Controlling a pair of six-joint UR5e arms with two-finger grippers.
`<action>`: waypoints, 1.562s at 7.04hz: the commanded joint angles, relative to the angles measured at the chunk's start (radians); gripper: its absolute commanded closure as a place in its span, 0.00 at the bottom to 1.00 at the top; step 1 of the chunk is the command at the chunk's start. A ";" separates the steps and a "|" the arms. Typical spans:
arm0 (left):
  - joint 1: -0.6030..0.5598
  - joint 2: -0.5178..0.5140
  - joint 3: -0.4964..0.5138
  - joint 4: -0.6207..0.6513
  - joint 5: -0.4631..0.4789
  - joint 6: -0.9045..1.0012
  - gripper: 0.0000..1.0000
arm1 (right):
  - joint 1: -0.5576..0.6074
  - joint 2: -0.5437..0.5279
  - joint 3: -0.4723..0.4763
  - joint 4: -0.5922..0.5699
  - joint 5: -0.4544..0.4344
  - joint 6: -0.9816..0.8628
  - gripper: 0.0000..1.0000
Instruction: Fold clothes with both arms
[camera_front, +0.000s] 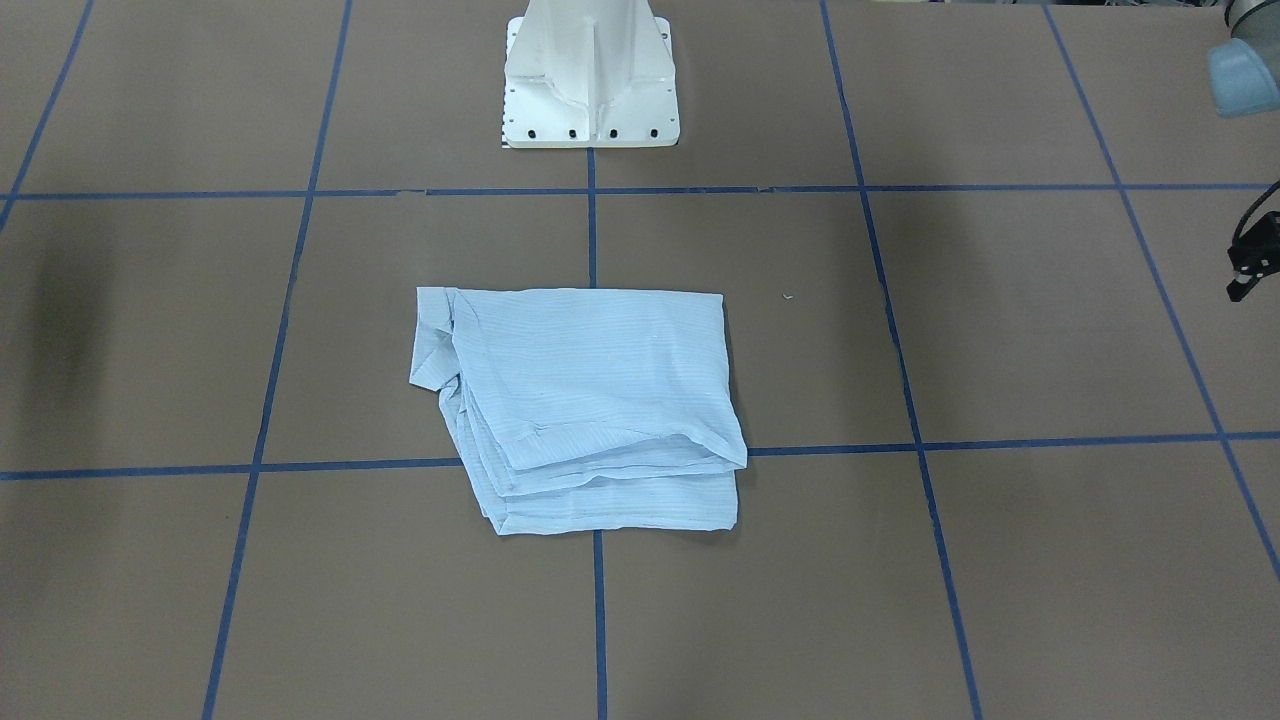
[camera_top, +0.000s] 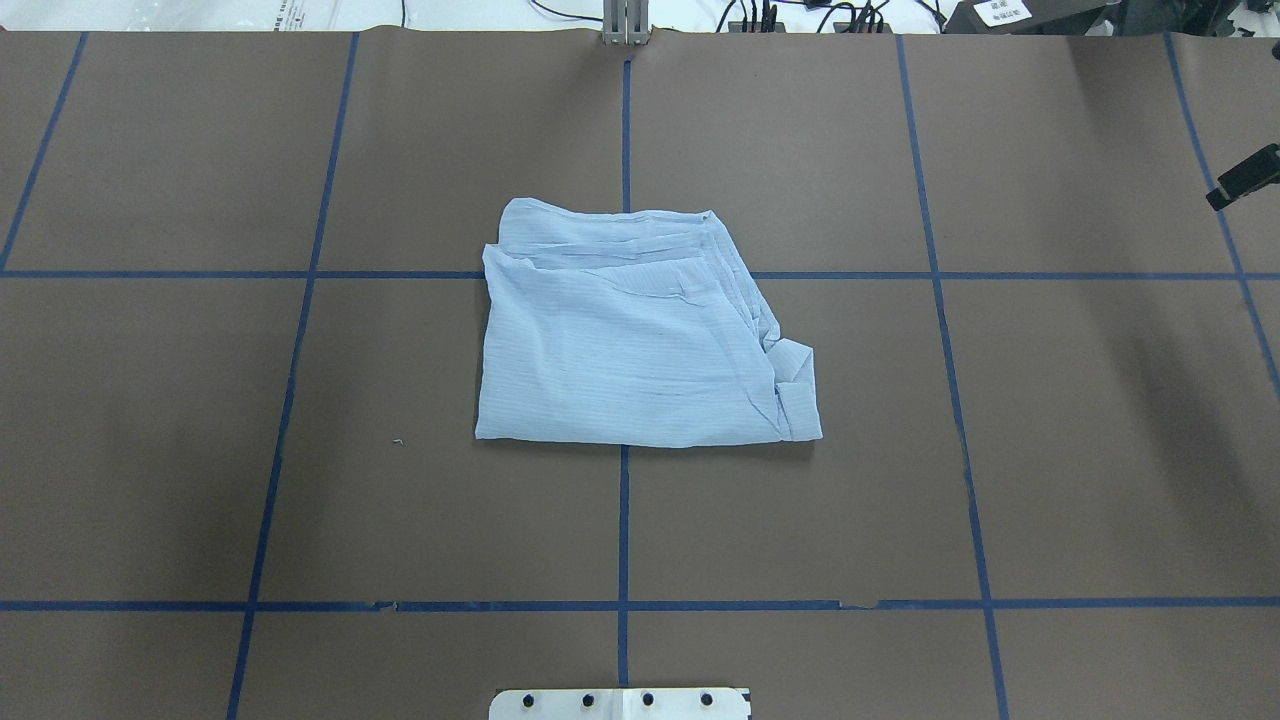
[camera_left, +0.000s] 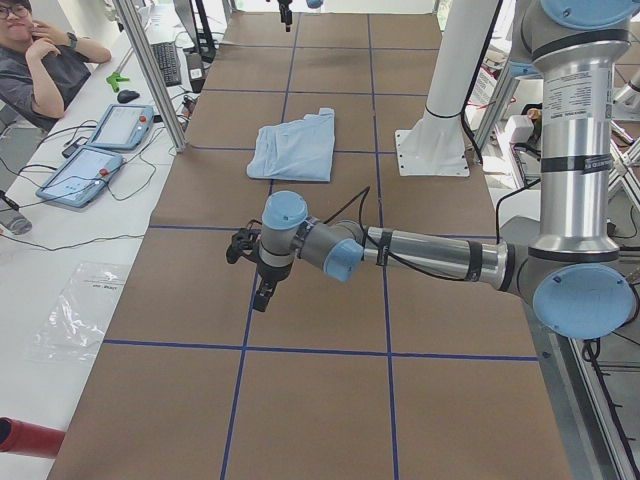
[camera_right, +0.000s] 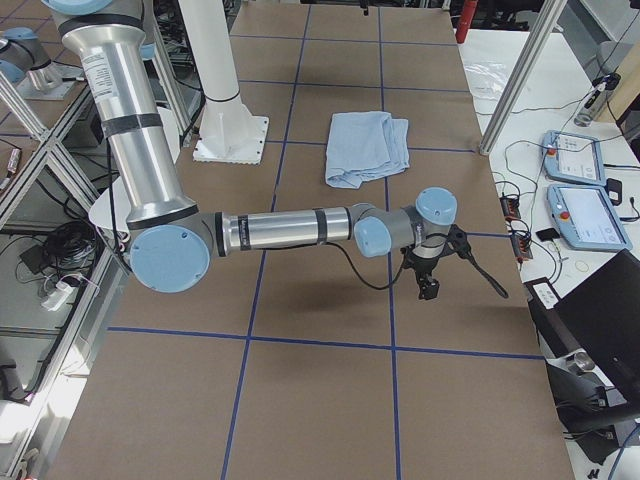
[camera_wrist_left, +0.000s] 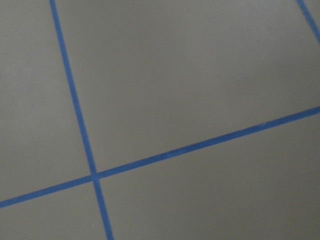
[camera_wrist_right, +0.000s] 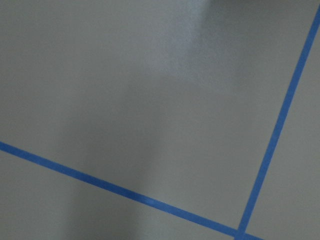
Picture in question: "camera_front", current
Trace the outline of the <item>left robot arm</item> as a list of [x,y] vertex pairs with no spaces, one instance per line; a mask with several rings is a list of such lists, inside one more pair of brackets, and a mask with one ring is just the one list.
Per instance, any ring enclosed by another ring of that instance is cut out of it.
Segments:
[[[1222,17],[1230,38],[1207,54],[1210,88],[1216,113],[1225,119],[1279,109],[1279,3],[1225,1]],[[1242,214],[1231,232],[1228,258],[1234,277],[1230,301],[1238,304],[1265,278],[1279,270],[1277,211],[1254,214],[1274,196],[1272,182]]]

